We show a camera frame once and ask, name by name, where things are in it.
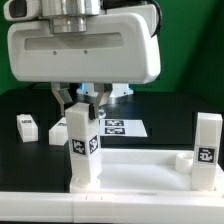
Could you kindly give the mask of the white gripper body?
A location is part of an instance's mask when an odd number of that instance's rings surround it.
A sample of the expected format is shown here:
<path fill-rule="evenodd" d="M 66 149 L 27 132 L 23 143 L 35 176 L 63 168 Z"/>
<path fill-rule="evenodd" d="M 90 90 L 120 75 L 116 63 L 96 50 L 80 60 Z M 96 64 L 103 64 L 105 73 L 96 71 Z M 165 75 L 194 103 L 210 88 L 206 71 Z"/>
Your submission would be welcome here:
<path fill-rule="evenodd" d="M 87 20 L 84 33 L 51 34 L 49 23 L 8 30 L 11 70 L 19 81 L 152 82 L 161 71 L 154 8 L 111 9 Z"/>

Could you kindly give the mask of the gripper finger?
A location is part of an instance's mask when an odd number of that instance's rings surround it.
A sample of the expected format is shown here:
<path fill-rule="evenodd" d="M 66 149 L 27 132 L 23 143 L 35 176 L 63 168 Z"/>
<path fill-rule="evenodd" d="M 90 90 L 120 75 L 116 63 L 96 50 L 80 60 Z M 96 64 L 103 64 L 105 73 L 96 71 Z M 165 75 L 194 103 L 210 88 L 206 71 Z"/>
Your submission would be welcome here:
<path fill-rule="evenodd" d="M 94 91 L 97 93 L 96 99 L 89 105 L 89 119 L 94 120 L 98 117 L 98 108 L 108 102 L 112 92 L 112 85 L 108 83 L 95 83 Z"/>
<path fill-rule="evenodd" d="M 62 116 L 65 115 L 65 105 L 67 103 L 72 102 L 72 98 L 68 92 L 69 88 L 70 88 L 69 83 L 62 83 L 62 82 L 52 82 L 51 83 L 51 90 L 60 105 L 60 110 L 61 110 Z"/>

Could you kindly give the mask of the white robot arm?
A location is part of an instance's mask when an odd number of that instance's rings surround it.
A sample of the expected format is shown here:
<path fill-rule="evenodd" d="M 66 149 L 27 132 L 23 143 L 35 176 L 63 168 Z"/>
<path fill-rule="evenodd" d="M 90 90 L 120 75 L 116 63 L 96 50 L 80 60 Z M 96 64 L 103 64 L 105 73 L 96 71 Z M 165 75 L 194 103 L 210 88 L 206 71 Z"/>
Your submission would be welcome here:
<path fill-rule="evenodd" d="M 49 82 L 62 105 L 71 101 L 71 83 L 92 83 L 91 119 L 114 83 L 149 83 L 160 73 L 154 0 L 8 0 L 4 16 L 13 23 L 7 43 L 15 78 Z"/>

